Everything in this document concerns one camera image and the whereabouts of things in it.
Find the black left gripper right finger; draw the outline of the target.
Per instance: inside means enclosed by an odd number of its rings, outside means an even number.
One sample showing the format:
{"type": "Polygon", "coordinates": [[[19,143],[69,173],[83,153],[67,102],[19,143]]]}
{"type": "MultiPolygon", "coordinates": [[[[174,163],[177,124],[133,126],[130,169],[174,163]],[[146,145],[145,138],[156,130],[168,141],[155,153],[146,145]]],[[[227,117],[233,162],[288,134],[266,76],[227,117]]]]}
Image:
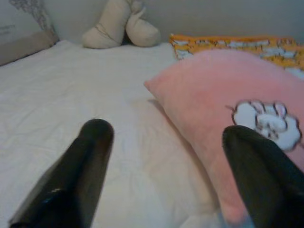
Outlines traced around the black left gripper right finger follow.
{"type": "Polygon", "coordinates": [[[304,174],[270,139],[245,126],[225,128],[222,146],[256,228],[304,226],[304,174]]]}

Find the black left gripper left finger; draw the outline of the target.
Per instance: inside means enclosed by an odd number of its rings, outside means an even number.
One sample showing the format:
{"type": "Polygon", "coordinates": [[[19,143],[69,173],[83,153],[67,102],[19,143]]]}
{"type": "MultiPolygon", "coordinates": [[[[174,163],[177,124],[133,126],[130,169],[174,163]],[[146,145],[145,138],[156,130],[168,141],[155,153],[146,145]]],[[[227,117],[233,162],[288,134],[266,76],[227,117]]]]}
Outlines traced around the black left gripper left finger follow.
{"type": "Polygon", "coordinates": [[[37,181],[10,228],[89,228],[103,190],[114,128],[87,121],[67,150],[37,181]]]}

